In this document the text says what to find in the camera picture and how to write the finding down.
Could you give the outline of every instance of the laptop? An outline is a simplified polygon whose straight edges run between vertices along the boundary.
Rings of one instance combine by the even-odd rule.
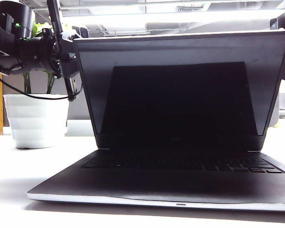
[[[98,150],[30,199],[285,211],[261,153],[285,30],[74,40]]]

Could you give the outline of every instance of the potted plant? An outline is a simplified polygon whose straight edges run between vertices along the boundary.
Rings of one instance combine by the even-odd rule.
[[[48,24],[35,26],[35,36]],[[65,95],[51,94],[56,76],[47,74],[47,90],[45,94],[32,94],[30,75],[23,75],[24,92],[39,97],[59,98]],[[12,136],[17,148],[45,148],[56,145],[66,132],[68,100],[44,100],[28,97],[23,94],[3,95],[7,117]]]

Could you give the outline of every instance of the ceiling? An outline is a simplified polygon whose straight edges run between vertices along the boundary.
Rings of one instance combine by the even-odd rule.
[[[19,0],[31,8],[46,7],[46,0]],[[199,11],[227,11],[227,10],[266,10],[266,9],[285,9],[285,0],[268,0],[250,2],[171,2],[162,4],[150,4],[150,2],[167,2],[169,0],[61,0],[62,14],[64,17],[70,16],[92,16],[89,20],[82,21],[89,29],[91,37],[99,36],[120,36],[120,35],[141,35],[141,34],[170,34],[170,33],[189,33],[189,32],[214,32],[214,31],[233,31],[233,30],[255,30],[268,29],[269,19],[234,19],[234,20],[206,20],[199,22],[165,22],[164,20],[141,22],[135,20],[135,15],[143,14],[145,17],[151,14],[165,13],[186,13]],[[63,9],[65,6],[85,6],[87,9]],[[39,23],[49,21],[48,10],[35,11],[36,20]],[[105,20],[106,15],[111,15],[110,20]],[[117,20],[120,15],[125,15],[124,20]],[[104,21],[93,23],[93,19],[103,18]]]

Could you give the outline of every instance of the black cable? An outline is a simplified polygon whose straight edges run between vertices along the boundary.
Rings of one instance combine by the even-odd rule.
[[[8,83],[5,82],[5,81],[3,81],[1,78],[0,78],[0,81],[1,81],[4,85],[6,85],[7,87],[9,87],[9,88],[11,88],[11,89],[17,91],[18,93],[21,93],[21,94],[23,94],[23,95],[25,95],[25,96],[29,96],[29,97],[36,98],[36,99],[41,99],[41,100],[62,100],[62,99],[70,98],[69,96],[57,97],[57,98],[34,96],[34,95],[31,95],[31,94],[24,93],[23,91],[21,91],[21,90],[15,88],[15,87],[13,87],[12,85],[8,84]],[[78,94],[82,91],[82,88],[83,88],[83,86],[82,86],[82,83],[81,83],[80,89],[79,89],[76,93],[74,93],[73,96],[78,95]]]

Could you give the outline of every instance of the white flower pot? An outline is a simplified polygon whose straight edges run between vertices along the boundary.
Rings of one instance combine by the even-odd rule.
[[[34,94],[41,97],[65,95]],[[3,95],[9,126],[17,148],[57,145],[66,132],[68,100],[40,100],[22,94]]]

